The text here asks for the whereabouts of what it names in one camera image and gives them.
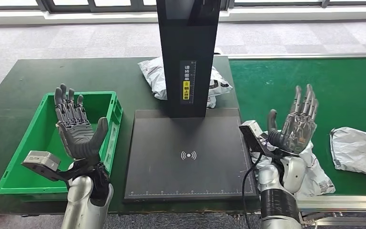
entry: dark green table mat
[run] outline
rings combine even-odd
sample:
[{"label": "dark green table mat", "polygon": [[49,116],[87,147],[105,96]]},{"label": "dark green table mat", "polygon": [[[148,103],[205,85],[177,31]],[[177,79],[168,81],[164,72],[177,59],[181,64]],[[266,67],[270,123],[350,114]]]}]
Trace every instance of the dark green table mat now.
[{"label": "dark green table mat", "polygon": [[[112,166],[114,196],[109,212],[229,212],[242,209],[240,201],[186,201],[159,204],[122,203],[134,112],[158,109],[137,63],[151,58],[19,60],[0,84],[0,178],[26,131],[41,98],[61,83],[76,91],[115,91],[123,107],[122,123]],[[232,82],[228,58],[216,57],[214,66]],[[217,107],[238,107],[235,91],[217,98]],[[63,213],[66,202],[25,203],[0,195],[0,214]],[[249,210],[259,208],[249,203]]]}]

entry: black tape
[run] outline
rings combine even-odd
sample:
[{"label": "black tape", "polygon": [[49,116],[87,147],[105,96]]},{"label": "black tape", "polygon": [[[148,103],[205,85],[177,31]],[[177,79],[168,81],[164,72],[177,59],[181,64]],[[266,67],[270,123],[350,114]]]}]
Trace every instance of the black tape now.
[{"label": "black tape", "polygon": [[299,222],[299,210],[295,197],[281,189],[268,189],[261,193],[262,218],[287,216]]}]

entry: yellow label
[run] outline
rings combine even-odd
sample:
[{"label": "yellow label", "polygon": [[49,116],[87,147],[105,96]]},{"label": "yellow label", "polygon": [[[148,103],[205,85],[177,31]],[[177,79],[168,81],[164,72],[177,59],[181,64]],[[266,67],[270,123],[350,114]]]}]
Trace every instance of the yellow label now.
[{"label": "yellow label", "polygon": [[190,81],[183,81],[183,100],[190,99]]}]

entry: wireless charging symbol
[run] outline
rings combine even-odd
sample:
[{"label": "wireless charging symbol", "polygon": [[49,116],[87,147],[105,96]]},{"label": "wireless charging symbol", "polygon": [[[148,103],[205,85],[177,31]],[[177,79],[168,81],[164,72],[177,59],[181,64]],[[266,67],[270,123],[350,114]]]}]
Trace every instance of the wireless charging symbol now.
[{"label": "wireless charging symbol", "polygon": [[195,160],[197,158],[197,153],[194,150],[188,154],[186,152],[182,151],[182,153],[180,154],[180,158],[182,160],[185,160],[186,158],[191,158],[192,160]]}]

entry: label sticker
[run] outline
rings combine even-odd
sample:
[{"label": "label sticker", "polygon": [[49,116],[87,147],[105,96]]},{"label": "label sticker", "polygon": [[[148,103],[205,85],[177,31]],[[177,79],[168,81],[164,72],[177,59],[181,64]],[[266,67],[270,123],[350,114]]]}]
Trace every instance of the label sticker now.
[{"label": "label sticker", "polygon": [[190,81],[183,81],[183,100],[190,98]]},{"label": "label sticker", "polygon": [[181,104],[193,104],[196,61],[180,61]]}]

